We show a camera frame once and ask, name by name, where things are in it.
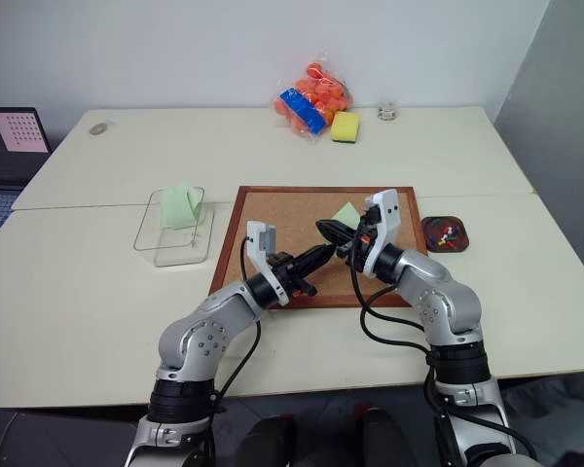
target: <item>wooden frame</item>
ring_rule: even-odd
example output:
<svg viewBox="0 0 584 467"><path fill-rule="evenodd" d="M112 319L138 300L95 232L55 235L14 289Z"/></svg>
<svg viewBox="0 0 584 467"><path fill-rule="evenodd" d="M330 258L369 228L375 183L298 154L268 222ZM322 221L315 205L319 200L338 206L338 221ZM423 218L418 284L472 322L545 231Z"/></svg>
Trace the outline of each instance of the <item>wooden frame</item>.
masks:
<svg viewBox="0 0 584 467"><path fill-rule="evenodd" d="M405 194L409 204L410 216L413 223L413 233L417 249L427 254L426 243L421 228L420 212L416 202L416 195L413 187L269 187L269 186L240 186L238 188L236 203L232 211L229 227L223 242L221 255L214 272L209 293L219 290L224 285L228 264L234 248L237 229L242 216L243 207L249 193L376 193L389 188L395 188L399 194ZM359 306L356 297L352 292L349 295L320 295L315 297L301 296L293 301L286 308L325 308L325 307L355 307ZM374 302L374 306L409 306L400 296L387 294Z"/></svg>

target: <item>white table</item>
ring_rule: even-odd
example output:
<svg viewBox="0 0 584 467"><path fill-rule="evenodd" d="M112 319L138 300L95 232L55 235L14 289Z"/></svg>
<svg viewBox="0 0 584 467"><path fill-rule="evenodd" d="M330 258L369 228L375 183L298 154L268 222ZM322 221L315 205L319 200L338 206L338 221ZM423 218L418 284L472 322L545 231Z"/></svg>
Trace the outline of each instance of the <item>white table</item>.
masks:
<svg viewBox="0 0 584 467"><path fill-rule="evenodd" d="M143 204L183 181L209 201L238 185L413 186L419 197L531 193L479 107L361 115L356 144L311 145L271 109L95 110L74 127L14 209ZM89 129L107 122L106 132Z"/></svg>
<svg viewBox="0 0 584 467"><path fill-rule="evenodd" d="M538 196L418 202L421 216L454 214L467 228L465 252L432 256L480 296L492 371L514 377L584 370L584 268ZM204 263L166 269L132 249L143 209L17 211L3 226L0 407L147 401L158 337L205 297L231 205L216 205ZM494 239L502 226L509 227L503 240ZM413 315L408 308L393 312ZM387 337L416 338L415 330L370 325ZM253 332L231 346L219 378L237 364ZM265 317L262 342L230 394L412 383L425 368L415 350L366 339L357 309L282 310Z"/></svg>

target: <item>plastic bag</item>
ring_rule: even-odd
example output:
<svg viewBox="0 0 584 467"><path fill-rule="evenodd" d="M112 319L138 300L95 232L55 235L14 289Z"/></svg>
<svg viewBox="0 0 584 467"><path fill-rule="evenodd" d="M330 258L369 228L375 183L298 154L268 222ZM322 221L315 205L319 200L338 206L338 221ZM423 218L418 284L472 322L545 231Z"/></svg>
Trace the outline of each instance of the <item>plastic bag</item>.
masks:
<svg viewBox="0 0 584 467"><path fill-rule="evenodd" d="M274 98L274 110L285 117L292 130L314 139L333 123L336 112L352 105L352 95L339 73L323 55L306 69L293 86L282 88Z"/></svg>

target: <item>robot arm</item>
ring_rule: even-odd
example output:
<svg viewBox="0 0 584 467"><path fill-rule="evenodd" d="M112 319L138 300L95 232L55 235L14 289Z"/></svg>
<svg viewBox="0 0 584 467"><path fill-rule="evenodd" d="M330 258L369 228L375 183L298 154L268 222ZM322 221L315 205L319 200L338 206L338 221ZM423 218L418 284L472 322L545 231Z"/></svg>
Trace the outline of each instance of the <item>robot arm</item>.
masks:
<svg viewBox="0 0 584 467"><path fill-rule="evenodd" d="M214 377L230 342L270 306L286 305L293 294L315 295L304 277L326 264L335 250L334 245L320 245L296 258L275 254L274 227L260 222L248 223L246 245L259 272L210 295L163 332L156 385L148 413L138 422L126 467L152 450L158 463L166 459L169 465L210 464L206 433L219 402Z"/></svg>
<svg viewBox="0 0 584 467"><path fill-rule="evenodd" d="M316 225L325 238L338 245L338 256L347 258L364 275L395 284L395 292L419 314L430 344L426 359L429 375L434 379L432 395L436 398L431 406L444 464L500 465L486 462L503 454L533 462L516 454L513 438L507 434L508 420L483 345L481 304L476 294L456 282L446 268L431 258L415 250L403 251L390 243L397 232L389 231L387 241L381 235L385 232L382 224L400 225L395 199L394 190L367 198L366 214L357 230L334 220L321 220ZM504 432L498 431L498 427L504 428Z"/></svg>

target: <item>yellow sponge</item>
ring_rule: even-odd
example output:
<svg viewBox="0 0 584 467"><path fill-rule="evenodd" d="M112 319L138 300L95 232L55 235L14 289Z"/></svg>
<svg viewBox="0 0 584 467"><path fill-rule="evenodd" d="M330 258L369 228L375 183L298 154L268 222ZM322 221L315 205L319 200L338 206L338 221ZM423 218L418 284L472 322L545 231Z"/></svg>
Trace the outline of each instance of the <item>yellow sponge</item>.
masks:
<svg viewBox="0 0 584 467"><path fill-rule="evenodd" d="M359 116L350 112L335 114L331 125L331 139L342 143L354 143L359 130Z"/></svg>

